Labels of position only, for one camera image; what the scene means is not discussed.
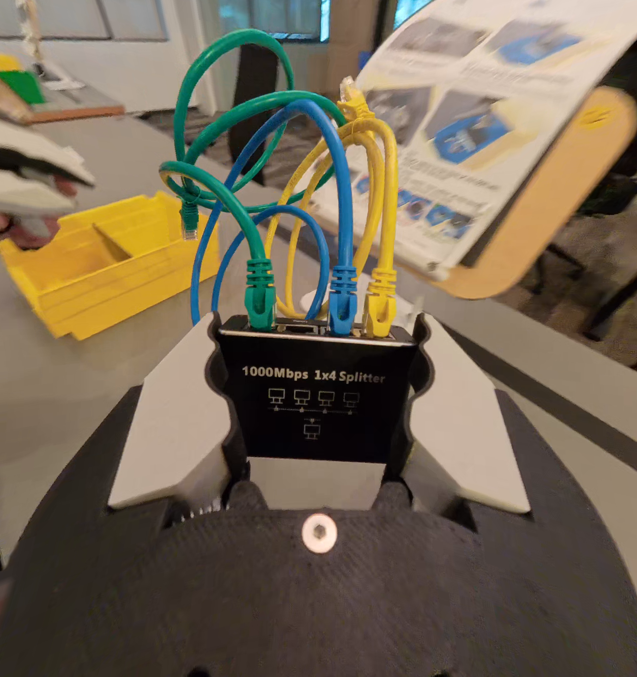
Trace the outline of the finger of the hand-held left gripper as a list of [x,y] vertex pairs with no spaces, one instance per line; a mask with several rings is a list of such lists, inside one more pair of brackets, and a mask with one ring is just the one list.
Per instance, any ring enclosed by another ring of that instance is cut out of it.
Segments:
[[75,207],[76,200],[60,192],[52,182],[0,170],[2,213],[70,213]]
[[60,176],[87,187],[96,183],[74,149],[60,146],[28,127],[0,119],[0,169],[23,168]]

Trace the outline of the printed instruction sheet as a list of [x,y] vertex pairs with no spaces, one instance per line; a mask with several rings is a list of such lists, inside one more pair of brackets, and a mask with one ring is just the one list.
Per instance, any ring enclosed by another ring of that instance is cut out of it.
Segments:
[[637,38],[637,1],[433,1],[356,86],[398,144],[396,258],[449,277]]

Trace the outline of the wooden clipboard board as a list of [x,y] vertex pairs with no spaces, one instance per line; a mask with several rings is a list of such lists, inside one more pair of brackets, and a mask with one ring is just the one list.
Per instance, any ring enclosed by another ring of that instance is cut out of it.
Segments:
[[637,104],[623,90],[594,89],[552,143],[473,266],[428,283],[465,300],[515,286],[636,136]]

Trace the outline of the black ethernet splitter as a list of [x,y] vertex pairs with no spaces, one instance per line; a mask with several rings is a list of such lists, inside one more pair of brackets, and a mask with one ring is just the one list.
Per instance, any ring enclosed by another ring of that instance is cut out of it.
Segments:
[[333,336],[326,322],[280,319],[263,332],[239,315],[216,336],[248,456],[388,461],[417,352],[403,327]]

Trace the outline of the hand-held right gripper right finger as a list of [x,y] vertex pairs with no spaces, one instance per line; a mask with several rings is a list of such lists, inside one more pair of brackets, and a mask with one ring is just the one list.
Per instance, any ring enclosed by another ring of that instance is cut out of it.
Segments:
[[412,336],[408,395],[388,476],[405,484],[417,512],[443,514],[463,500],[530,512],[491,380],[430,314],[417,315]]

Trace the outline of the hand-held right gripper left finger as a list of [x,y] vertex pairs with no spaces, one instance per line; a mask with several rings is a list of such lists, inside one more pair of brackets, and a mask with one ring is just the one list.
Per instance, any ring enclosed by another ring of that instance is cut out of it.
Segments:
[[123,446],[109,506],[171,498],[188,512],[224,505],[248,458],[218,342],[222,321],[208,313],[145,377]]

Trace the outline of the white stand base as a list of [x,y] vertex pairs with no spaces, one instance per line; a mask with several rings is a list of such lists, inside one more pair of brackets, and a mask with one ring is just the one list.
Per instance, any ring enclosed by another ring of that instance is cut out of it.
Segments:
[[[314,292],[307,292],[299,301],[300,309],[303,311],[307,311],[311,306],[313,297]],[[410,328],[414,326],[415,319],[419,314],[419,312],[421,311],[421,308],[416,306],[414,303],[411,303],[406,299],[399,297],[399,295],[395,296],[395,300],[396,300],[396,316],[394,318],[393,325],[400,326],[402,328]]]

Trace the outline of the yellow plastic bin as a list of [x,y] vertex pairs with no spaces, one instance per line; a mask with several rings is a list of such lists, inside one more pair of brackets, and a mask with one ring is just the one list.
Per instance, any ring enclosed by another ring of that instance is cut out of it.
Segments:
[[50,334],[81,341],[189,289],[198,243],[180,207],[158,191],[80,211],[42,249],[3,240],[0,257]]

